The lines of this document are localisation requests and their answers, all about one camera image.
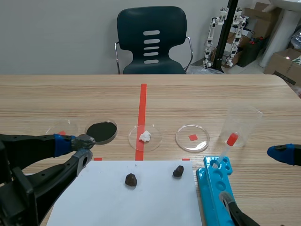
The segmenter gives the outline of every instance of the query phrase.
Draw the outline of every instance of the black pole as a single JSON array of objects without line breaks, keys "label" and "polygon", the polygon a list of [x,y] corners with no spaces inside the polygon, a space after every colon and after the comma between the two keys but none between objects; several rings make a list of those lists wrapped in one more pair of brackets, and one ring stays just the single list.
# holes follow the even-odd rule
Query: black pole
[{"label": "black pole", "polygon": [[233,17],[235,15],[235,11],[237,8],[238,0],[229,0],[228,2],[228,15],[227,20],[222,26],[222,31],[220,35],[220,39],[218,40],[218,45],[216,49],[215,58],[213,61],[213,69],[216,69],[218,71],[222,72],[222,56],[224,55],[225,47],[227,44],[228,35],[230,32],[230,29],[232,27]]}]

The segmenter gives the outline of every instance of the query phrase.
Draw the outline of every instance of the black petri dish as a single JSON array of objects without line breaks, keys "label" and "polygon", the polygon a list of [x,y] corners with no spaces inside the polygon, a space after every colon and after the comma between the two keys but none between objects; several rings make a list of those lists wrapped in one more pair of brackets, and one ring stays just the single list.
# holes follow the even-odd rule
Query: black petri dish
[{"label": "black petri dish", "polygon": [[87,126],[86,134],[93,137],[97,145],[104,145],[116,137],[117,125],[114,121],[94,121]]}]

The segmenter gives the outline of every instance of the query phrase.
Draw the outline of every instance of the glass petri dish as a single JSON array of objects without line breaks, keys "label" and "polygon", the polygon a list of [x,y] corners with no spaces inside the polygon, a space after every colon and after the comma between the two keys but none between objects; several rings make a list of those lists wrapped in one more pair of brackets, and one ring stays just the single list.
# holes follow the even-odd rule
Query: glass petri dish
[{"label": "glass petri dish", "polygon": [[79,128],[77,124],[72,120],[57,120],[54,121],[53,125],[46,131],[47,135],[50,134],[61,134],[69,136],[77,136]]},{"label": "glass petri dish", "polygon": [[188,152],[202,152],[210,142],[210,136],[198,125],[183,125],[175,134],[177,144]]},{"label": "glass petri dish", "polygon": [[[140,135],[145,131],[150,133],[150,141],[148,142],[139,140]],[[159,147],[162,142],[162,135],[154,125],[135,126],[128,134],[128,141],[135,150],[149,152]]]},{"label": "glass petri dish", "polygon": [[116,137],[117,125],[113,120],[93,120],[86,126],[85,134],[93,137],[97,145],[104,145]]}]

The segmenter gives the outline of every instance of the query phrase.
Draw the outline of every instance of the white sink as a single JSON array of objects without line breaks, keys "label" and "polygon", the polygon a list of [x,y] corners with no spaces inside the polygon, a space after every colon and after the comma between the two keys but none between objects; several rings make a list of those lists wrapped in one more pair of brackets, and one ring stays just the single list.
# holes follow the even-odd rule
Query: white sink
[{"label": "white sink", "polygon": [[273,53],[285,50],[291,37],[301,19],[301,0],[270,0],[271,5],[268,6],[265,12],[272,10],[274,7],[279,7],[284,10],[283,18],[271,38],[267,49],[265,50],[259,65],[266,67]]},{"label": "white sink", "polygon": [[301,0],[270,0],[270,2],[279,8],[301,12]]}]

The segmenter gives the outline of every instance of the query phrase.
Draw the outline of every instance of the blue plastic stand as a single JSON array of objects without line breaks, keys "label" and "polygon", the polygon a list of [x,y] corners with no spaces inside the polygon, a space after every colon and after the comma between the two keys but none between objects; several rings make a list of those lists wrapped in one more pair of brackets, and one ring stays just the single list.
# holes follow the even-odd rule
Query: blue plastic stand
[{"label": "blue plastic stand", "polygon": [[228,179],[228,175],[233,172],[232,167],[229,158],[224,157],[220,166],[213,168],[217,159],[218,157],[213,156],[205,157],[205,167],[197,170],[206,224],[207,226],[234,226],[230,214],[219,199],[222,191],[229,192],[233,196]]}]

